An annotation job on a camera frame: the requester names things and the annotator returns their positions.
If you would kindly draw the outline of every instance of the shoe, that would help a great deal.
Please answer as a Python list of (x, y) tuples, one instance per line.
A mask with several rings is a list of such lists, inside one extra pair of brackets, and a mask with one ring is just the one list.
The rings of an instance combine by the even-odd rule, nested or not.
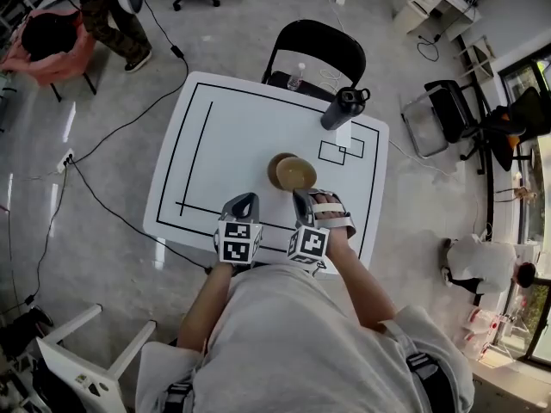
[(128, 63), (127, 65), (124, 66), (124, 70), (126, 73), (134, 73), (136, 71), (138, 71), (139, 69), (141, 69), (145, 63), (147, 63), (152, 57), (152, 51), (148, 51), (147, 52), (147, 55), (145, 55), (144, 58), (142, 58), (141, 61), (139, 61), (138, 63)]
[(442, 274), (442, 280), (444, 280), (444, 285), (447, 287), (451, 287), (452, 283), (449, 281), (449, 268), (442, 268), (440, 269), (440, 274)]
[(53, 320), (48, 314), (46, 314), (39, 306), (34, 306), (28, 314), (33, 318), (35, 322), (43, 323), (48, 327), (53, 327)]

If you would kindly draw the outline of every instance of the gray floor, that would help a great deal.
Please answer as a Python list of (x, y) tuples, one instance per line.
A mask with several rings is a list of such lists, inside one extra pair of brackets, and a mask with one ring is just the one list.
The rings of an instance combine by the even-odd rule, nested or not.
[[(277, 34), (289, 22), (310, 18), (338, 28), (328, 0), (221, 0), (218, 9), (207, 0), (185, 0), (180, 12), (172, 10), (171, 1), (148, 0), (167, 34), (184, 51), (192, 71), (252, 81), (260, 80)], [(445, 38), (438, 44), (441, 58), (437, 63), (423, 59), (416, 50), (417, 34), (434, 35), (436, 24), (429, 22), (407, 38), (393, 31), (392, 15), (400, 2), (403, 0), (347, 0), (337, 10), (346, 32), (362, 44), (367, 55), (367, 69), (359, 84), (372, 94), (366, 113), (384, 120), (390, 127), (391, 140), (413, 154), (399, 116), (400, 103), (420, 94), (423, 83), (455, 78), (462, 69), (452, 59), (457, 46)], [(183, 65), (171, 55), (147, 9), (139, 18), (154, 47), (152, 61), (138, 73), (127, 75), (122, 69), (123, 60), (98, 44), (89, 72), (97, 85), (97, 96), (90, 93), (82, 78), (59, 84), (64, 97), (61, 103), (48, 87), (39, 89), (24, 76), (14, 81), (19, 92), (11, 96), (1, 113), (7, 131), (0, 136), (0, 185), (4, 185), (0, 188), (0, 203), (7, 202), (9, 174), (14, 175), (12, 263), (8, 256), (7, 215), (0, 214), (3, 309), (15, 303), (11, 268), (20, 300), (36, 289), (35, 270), (51, 216), (52, 185), (57, 183), (60, 191), (63, 183), (63, 176), (28, 178), (53, 171), (69, 147), (77, 157), (82, 156), (105, 134), (136, 117), (185, 77)], [(296, 57), (283, 54), (276, 67), (285, 70), (296, 62)], [(327, 66), (314, 60), (306, 63), (306, 79), (324, 81), (319, 69)], [(77, 113), (64, 142), (73, 102)], [(81, 164), (97, 195), (137, 226), (141, 226), (175, 102), (176, 95), (161, 101)], [(442, 237), (460, 237), (474, 227), (481, 230), (486, 215), (485, 179), (476, 175), (477, 160), (459, 163), (459, 152), (451, 146), (425, 162), (452, 174), (457, 182), (389, 148), (381, 220), (370, 265), (397, 306), (424, 306), (450, 335), (471, 297), (460, 288), (448, 289), (442, 284), (437, 247)], [(200, 262), (213, 260), (208, 253), (172, 246)], [(63, 206), (41, 266), (37, 300), (59, 324), (95, 302), (103, 305), (104, 312), (80, 334), (70, 337), (67, 347), (107, 366), (148, 319), (158, 321), (159, 341), (167, 342), (176, 335), (180, 317), (205, 275), (168, 252), (164, 263), (159, 264), (155, 253), (153, 242), (101, 209), (77, 173), (70, 170)], [(349, 311), (342, 282), (323, 283)], [(123, 376), (125, 393), (132, 392), (136, 369), (133, 363)]]

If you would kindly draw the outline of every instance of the black folding chair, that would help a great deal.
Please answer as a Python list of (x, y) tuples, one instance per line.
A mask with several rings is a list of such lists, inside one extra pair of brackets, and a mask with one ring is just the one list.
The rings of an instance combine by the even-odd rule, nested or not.
[[(356, 87), (365, 71), (365, 53), (360, 43), (349, 35), (314, 20), (298, 20), (288, 24), (275, 43), (262, 77), (263, 84), (287, 88), (289, 75), (282, 71), (272, 73), (274, 59), (280, 50), (304, 53), (321, 59), (343, 73), (352, 82), (351, 87)], [(335, 97), (306, 81), (300, 84), (297, 91), (329, 102)]]

